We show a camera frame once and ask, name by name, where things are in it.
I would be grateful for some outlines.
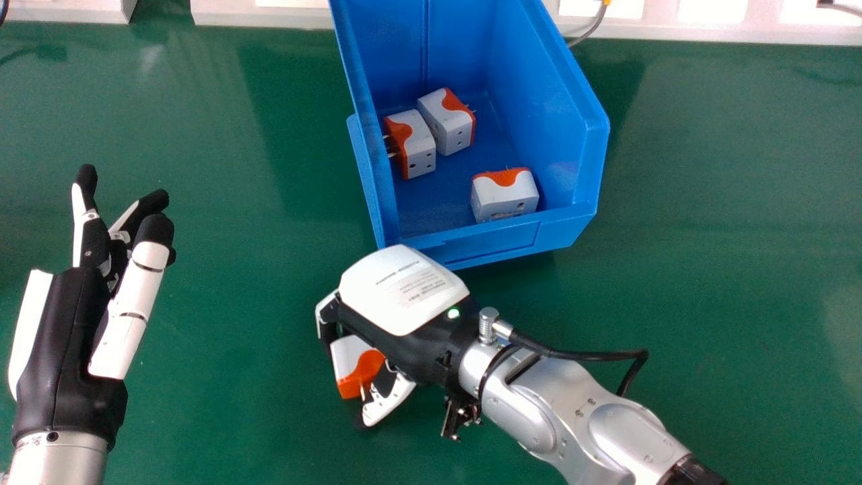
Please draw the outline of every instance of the blue bin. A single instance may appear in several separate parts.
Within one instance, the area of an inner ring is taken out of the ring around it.
[[[330,0],[356,114],[347,127],[378,247],[451,269],[571,246],[596,214],[609,121],[540,0]],[[382,120],[451,88],[474,146],[402,180]],[[476,224],[472,176],[529,167],[535,214]]]

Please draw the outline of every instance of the green table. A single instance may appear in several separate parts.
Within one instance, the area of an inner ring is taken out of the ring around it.
[[[859,483],[862,50],[576,55],[613,125],[598,216],[571,249],[460,275],[559,346],[651,348],[630,396],[732,482]],[[438,389],[351,426],[312,317],[375,249],[332,32],[141,0],[127,27],[7,24],[0,57],[0,360],[29,269],[69,264],[80,163],[106,219],[172,195],[179,258],[107,483],[562,483],[494,425],[439,438]],[[590,369],[613,387],[624,364]]]

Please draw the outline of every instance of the silver robotic arm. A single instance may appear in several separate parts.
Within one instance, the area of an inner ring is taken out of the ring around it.
[[[96,170],[72,184],[72,268],[30,273],[9,359],[15,455],[3,483],[98,485],[125,418],[125,378],[174,259],[165,191],[108,229]]]
[[[351,377],[359,387],[363,426],[394,411],[417,384],[437,385],[447,391],[443,437],[457,441],[462,425],[485,417],[572,485],[726,483],[652,412],[622,397],[645,350],[573,353],[544,346],[497,310],[480,308],[455,274],[418,251],[393,246],[368,255],[342,275],[315,313],[318,337],[340,364],[340,390]],[[373,352],[385,358],[376,374],[359,365]],[[622,359],[635,363],[619,395],[578,363]]]

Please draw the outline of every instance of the robotic arm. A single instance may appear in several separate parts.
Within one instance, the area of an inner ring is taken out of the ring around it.
[[[33,270],[9,359],[17,401],[9,485],[97,485],[125,418],[122,379],[173,262],[167,192],[135,201],[108,229],[96,169],[72,184],[72,268]]]
[[[447,392],[442,436],[491,419],[531,455],[578,485],[722,485],[659,419],[622,396],[645,350],[572,353],[515,329],[481,308],[463,281],[418,251],[393,246],[368,255],[315,309],[342,397],[363,400],[373,426],[416,385]],[[601,387],[578,361],[634,359],[618,391]]]

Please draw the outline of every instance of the black fingertip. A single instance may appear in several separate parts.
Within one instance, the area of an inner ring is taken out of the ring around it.
[[[170,199],[165,189],[154,190],[138,200],[138,210],[154,214],[167,208]]]
[[[165,214],[153,214],[144,218],[134,243],[149,241],[170,248],[173,244],[173,222]]]
[[[89,163],[82,165],[78,169],[78,176],[75,177],[75,183],[81,187],[82,191],[89,192],[90,195],[96,193],[96,183],[98,181],[99,177],[96,174],[96,168]]]

